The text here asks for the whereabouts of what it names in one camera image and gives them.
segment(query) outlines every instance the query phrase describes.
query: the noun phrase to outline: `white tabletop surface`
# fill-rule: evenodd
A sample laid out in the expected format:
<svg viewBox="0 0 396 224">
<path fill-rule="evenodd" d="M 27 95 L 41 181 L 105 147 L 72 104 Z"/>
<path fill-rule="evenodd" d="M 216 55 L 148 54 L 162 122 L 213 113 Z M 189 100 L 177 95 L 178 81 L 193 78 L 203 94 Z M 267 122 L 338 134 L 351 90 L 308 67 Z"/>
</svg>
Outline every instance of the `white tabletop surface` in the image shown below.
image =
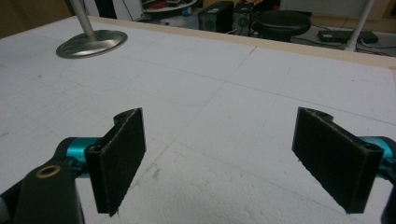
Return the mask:
<svg viewBox="0 0 396 224">
<path fill-rule="evenodd" d="M 379 223 L 388 181 L 375 181 L 364 214 L 347 215 L 291 143 L 299 106 L 333 115 L 357 136 L 395 139 L 391 70 L 92 26 L 129 39 L 80 60 L 55 54 L 82 32 L 73 18 L 0 39 L 0 191 L 47 161 L 64 138 L 103 136 L 116 114 L 143 107 L 147 153 L 119 213 L 97 214 L 90 180 L 76 181 L 87 223 Z"/>
</svg>

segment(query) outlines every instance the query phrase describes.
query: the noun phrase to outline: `floor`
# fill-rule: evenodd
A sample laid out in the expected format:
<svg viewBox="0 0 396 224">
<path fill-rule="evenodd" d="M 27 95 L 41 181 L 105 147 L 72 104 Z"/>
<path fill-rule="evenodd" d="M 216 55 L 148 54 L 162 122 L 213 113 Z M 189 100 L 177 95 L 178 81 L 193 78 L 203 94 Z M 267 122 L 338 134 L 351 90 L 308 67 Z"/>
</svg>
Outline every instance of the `floor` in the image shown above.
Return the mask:
<svg viewBox="0 0 396 224">
<path fill-rule="evenodd" d="M 146 21 L 146 22 L 198 30 L 199 29 L 198 13 L 200 11 L 201 9 L 198 7 L 193 8 L 191 15 L 189 17 L 183 17 L 181 16 L 181 13 L 177 13 L 177 12 L 174 14 L 163 15 L 162 17 L 156 15 L 156 18 L 154 18 L 154 20 Z M 333 31 L 346 30 L 337 27 L 319 27 L 313 24 L 308 32 L 306 32 L 303 35 L 295 36 L 295 38 L 293 38 L 291 42 L 296 44 L 319 46 L 329 49 L 344 49 L 345 44 L 320 42 L 318 38 L 318 31 L 324 29 L 330 29 Z M 363 44 L 358 44 L 357 51 L 370 53 L 370 54 L 396 57 L 396 34 L 381 33 L 381 32 L 374 32 L 374 33 L 379 38 L 378 42 L 376 44 L 370 44 L 366 46 L 364 46 Z"/>
</svg>

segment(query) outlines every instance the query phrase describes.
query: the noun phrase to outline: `stool seat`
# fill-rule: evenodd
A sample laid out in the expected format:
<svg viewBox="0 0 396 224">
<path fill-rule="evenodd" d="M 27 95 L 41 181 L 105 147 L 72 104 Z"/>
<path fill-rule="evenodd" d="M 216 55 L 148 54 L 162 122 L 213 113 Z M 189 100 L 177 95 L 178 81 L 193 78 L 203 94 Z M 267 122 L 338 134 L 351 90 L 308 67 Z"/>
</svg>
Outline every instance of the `stool seat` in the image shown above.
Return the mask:
<svg viewBox="0 0 396 224">
<path fill-rule="evenodd" d="M 309 30 L 311 20 L 305 15 L 293 11 L 264 11 L 255 14 L 251 28 L 262 38 L 289 41 L 294 35 L 301 35 Z"/>
</svg>

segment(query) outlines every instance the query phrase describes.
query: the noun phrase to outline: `power strip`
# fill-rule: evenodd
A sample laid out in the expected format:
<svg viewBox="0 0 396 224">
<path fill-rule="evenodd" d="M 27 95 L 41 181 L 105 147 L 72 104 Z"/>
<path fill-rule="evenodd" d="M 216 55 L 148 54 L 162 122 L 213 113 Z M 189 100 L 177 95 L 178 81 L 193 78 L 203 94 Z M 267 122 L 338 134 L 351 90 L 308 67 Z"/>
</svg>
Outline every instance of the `power strip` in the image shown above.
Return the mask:
<svg viewBox="0 0 396 224">
<path fill-rule="evenodd" d="M 352 31 L 319 31 L 318 37 L 321 42 L 346 43 L 352 36 Z M 363 40 L 366 44 L 378 42 L 378 36 L 371 31 L 362 31 L 359 35 L 358 42 Z"/>
</svg>

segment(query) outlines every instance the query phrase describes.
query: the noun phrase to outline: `round black seat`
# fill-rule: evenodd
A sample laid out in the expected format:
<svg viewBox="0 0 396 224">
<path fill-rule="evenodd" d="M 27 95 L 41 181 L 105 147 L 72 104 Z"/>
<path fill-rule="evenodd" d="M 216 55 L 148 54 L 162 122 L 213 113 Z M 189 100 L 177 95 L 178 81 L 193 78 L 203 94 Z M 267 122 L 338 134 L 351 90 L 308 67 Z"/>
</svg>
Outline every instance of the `round black seat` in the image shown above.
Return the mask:
<svg viewBox="0 0 396 224">
<path fill-rule="evenodd" d="M 294 35 L 301 35 L 309 30 L 311 20 L 302 13 L 293 11 L 264 11 L 252 18 L 251 28 L 261 38 L 290 42 Z"/>
</svg>

